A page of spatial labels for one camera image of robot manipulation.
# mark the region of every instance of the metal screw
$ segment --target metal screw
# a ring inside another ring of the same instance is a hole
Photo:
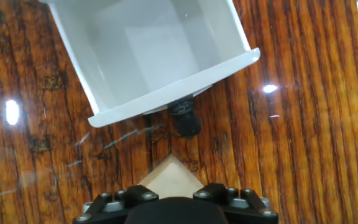
[[[207,198],[209,197],[209,192],[206,192],[205,190],[199,190],[194,194],[194,196],[198,198]]]
[[[270,210],[265,210],[262,212],[262,215],[264,215],[266,217],[275,217],[278,215],[278,213],[274,212],[274,211],[270,211]]]
[[[103,193],[103,194],[100,194],[100,196],[102,196],[102,197],[108,197],[108,196],[111,196],[111,194],[110,194],[110,193]]]
[[[144,194],[142,194],[142,198],[145,200],[153,200],[156,199],[158,197],[158,195],[156,195],[153,192],[146,192]]]
[[[75,218],[75,220],[77,220],[78,222],[85,222],[85,221],[89,220],[91,217],[92,217],[91,214],[84,213],[84,214],[82,214],[80,216],[77,216]]]

